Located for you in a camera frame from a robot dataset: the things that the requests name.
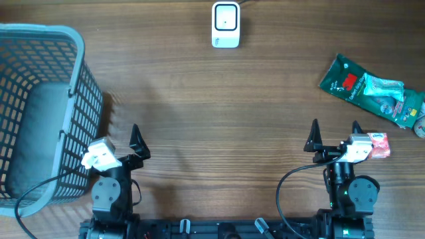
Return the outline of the red white small box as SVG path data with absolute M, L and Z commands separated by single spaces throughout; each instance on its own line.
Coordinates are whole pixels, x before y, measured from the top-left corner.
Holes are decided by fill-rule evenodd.
M 369 154 L 370 159 L 384 159 L 390 156 L 390 145 L 386 133 L 368 133 L 373 149 Z

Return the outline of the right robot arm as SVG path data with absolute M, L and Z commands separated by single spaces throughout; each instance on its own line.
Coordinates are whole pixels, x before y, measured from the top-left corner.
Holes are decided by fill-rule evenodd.
M 319 209 L 313 216 L 312 237 L 373 239 L 375 232 L 370 216 L 380 185 L 370 176 L 354 173 L 354 166 L 365 161 L 373 150 L 370 137 L 354 121 L 347 140 L 338 146 L 325 146 L 318 121 L 314 119 L 303 150 L 315 153 L 315 166 L 325 167 L 323 178 L 329 194 L 330 209 Z

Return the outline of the teal plastic packet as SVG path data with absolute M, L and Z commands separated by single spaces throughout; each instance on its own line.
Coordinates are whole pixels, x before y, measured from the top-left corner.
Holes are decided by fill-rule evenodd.
M 374 97 L 391 97 L 399 102 L 404 101 L 404 83 L 397 80 L 388 80 L 364 73 L 364 95 Z

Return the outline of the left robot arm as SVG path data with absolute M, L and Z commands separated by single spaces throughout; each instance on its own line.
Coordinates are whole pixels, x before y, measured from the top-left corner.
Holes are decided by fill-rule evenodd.
M 132 154 L 120 157 L 118 166 L 100 171 L 100 180 L 92 187 L 93 217 L 80 225 L 80 238 L 136 238 L 140 217 L 133 213 L 138 202 L 132 198 L 131 171 L 142 168 L 151 157 L 137 124 L 133 124 L 129 147 Z

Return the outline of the green 3M gloves package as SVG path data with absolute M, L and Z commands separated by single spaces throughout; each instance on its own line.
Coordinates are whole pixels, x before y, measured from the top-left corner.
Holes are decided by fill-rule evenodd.
M 413 127 L 420 115 L 424 94 L 404 87 L 403 102 L 391 97 L 364 95 L 364 73 L 376 76 L 346 56 L 337 54 L 319 83 L 319 87 L 323 91 L 389 120 L 401 128 Z

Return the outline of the green lid jar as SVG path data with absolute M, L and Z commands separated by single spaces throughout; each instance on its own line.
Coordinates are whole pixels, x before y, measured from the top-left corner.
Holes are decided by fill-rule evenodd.
M 422 139 L 425 138 L 425 117 L 424 116 L 416 120 L 414 124 L 414 132 L 418 137 Z

